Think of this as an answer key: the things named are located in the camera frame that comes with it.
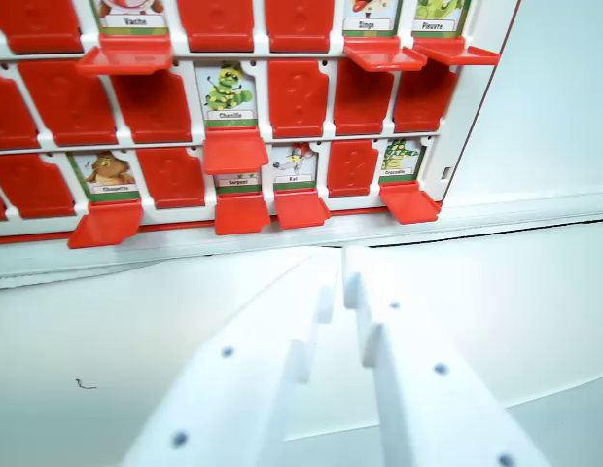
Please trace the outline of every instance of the white table surface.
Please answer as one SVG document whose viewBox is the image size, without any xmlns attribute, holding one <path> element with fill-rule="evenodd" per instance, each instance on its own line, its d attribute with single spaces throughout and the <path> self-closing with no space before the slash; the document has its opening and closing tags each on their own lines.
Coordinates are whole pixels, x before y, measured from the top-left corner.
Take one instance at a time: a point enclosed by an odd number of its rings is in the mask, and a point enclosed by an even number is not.
<svg viewBox="0 0 603 467">
<path fill-rule="evenodd" d="M 403 265 L 408 306 L 438 318 L 505 406 L 603 377 L 603 223 L 375 252 Z M 0 466 L 115 465 L 199 344 L 312 255 L 339 261 L 340 250 L 169 260 L 0 290 Z M 320 331 L 290 439 L 377 423 L 351 313 L 338 306 Z"/>
</svg>

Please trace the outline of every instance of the monkey card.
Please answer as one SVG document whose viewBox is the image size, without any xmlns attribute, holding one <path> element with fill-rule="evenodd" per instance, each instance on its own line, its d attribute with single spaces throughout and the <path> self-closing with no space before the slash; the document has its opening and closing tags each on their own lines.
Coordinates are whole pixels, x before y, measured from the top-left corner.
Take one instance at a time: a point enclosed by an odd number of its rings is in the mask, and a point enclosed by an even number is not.
<svg viewBox="0 0 603 467">
<path fill-rule="evenodd" d="M 215 175 L 213 178 L 215 191 L 220 195 L 224 193 L 257 193 L 263 188 L 260 171 Z"/>
<path fill-rule="evenodd" d="M 103 34 L 143 36 L 169 32 L 163 0 L 90 0 L 90 3 Z"/>
<path fill-rule="evenodd" d="M 425 149 L 418 139 L 389 139 L 381 162 L 379 183 L 416 180 Z"/>
<path fill-rule="evenodd" d="M 425 0 L 418 2 L 412 34 L 418 37 L 461 35 L 471 0 Z"/>
<path fill-rule="evenodd" d="M 342 34 L 389 37 L 397 34 L 403 0 L 344 0 Z"/>
<path fill-rule="evenodd" d="M 128 162 L 111 151 L 68 153 L 68 160 L 90 201 L 140 198 Z"/>
<path fill-rule="evenodd" d="M 318 154 L 308 143 L 280 144 L 271 148 L 273 189 L 295 190 L 317 185 Z"/>
<path fill-rule="evenodd" d="M 238 61 L 200 63 L 195 76 L 206 127 L 258 124 L 254 78 Z"/>
</svg>

